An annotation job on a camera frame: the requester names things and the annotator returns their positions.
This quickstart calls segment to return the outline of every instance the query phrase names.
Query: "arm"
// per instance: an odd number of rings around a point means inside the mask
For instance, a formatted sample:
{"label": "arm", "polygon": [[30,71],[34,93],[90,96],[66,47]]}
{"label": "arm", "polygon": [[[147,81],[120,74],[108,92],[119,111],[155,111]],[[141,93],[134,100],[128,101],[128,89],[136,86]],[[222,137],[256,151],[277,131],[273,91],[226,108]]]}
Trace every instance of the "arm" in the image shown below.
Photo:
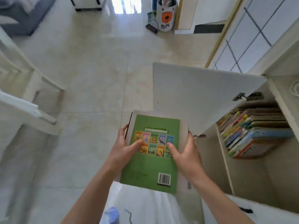
{"label": "arm", "polygon": [[106,162],[86,186],[82,195],[60,224],[100,222],[114,178],[143,144],[143,140],[138,140],[132,145],[126,146],[124,132],[128,126],[129,124],[118,131],[117,140]]}
{"label": "arm", "polygon": [[178,169],[204,199],[219,224],[254,224],[207,176],[191,132],[182,154],[173,144],[167,143],[167,146]]}

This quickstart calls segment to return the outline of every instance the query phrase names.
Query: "cabinet door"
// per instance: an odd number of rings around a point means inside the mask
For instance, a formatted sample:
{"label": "cabinet door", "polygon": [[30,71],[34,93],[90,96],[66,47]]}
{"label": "cabinet door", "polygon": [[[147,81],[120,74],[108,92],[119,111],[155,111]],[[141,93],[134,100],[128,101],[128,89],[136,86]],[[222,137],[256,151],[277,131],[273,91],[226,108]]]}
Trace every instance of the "cabinet door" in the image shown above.
{"label": "cabinet door", "polygon": [[[237,196],[227,195],[256,224],[299,224],[299,215],[278,208],[245,200]],[[204,222],[217,224],[207,204],[202,199]]]}
{"label": "cabinet door", "polygon": [[154,112],[181,119],[199,135],[267,81],[263,76],[153,63]]}

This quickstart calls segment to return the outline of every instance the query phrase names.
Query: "stack of books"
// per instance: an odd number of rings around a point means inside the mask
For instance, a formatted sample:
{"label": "stack of books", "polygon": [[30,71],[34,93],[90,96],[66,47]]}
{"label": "stack of books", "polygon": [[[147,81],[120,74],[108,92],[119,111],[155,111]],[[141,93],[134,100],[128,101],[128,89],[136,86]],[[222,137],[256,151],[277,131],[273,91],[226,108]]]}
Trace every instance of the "stack of books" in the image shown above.
{"label": "stack of books", "polygon": [[228,154],[235,159],[263,156],[294,136],[277,107],[236,108],[222,117],[218,125]]}

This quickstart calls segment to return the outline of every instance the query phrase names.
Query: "gray bed frame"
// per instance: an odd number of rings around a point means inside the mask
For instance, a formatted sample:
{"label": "gray bed frame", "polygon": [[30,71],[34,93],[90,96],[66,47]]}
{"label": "gray bed frame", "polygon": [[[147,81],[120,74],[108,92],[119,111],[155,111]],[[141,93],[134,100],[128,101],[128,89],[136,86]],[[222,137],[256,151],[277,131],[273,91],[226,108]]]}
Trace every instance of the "gray bed frame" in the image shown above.
{"label": "gray bed frame", "polygon": [[35,8],[28,14],[18,3],[13,3],[7,7],[0,7],[0,15],[13,18],[19,23],[0,24],[0,26],[9,35],[32,35],[54,4],[55,0],[40,0]]}

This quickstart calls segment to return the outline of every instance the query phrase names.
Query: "barcode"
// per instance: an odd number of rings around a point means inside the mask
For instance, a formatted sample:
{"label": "barcode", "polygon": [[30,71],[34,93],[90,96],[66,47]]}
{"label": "barcode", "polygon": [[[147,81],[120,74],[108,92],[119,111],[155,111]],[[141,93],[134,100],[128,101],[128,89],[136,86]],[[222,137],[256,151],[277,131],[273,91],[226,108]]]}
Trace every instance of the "barcode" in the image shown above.
{"label": "barcode", "polygon": [[159,173],[158,174],[158,184],[157,185],[170,187],[170,178],[171,178],[170,174]]}

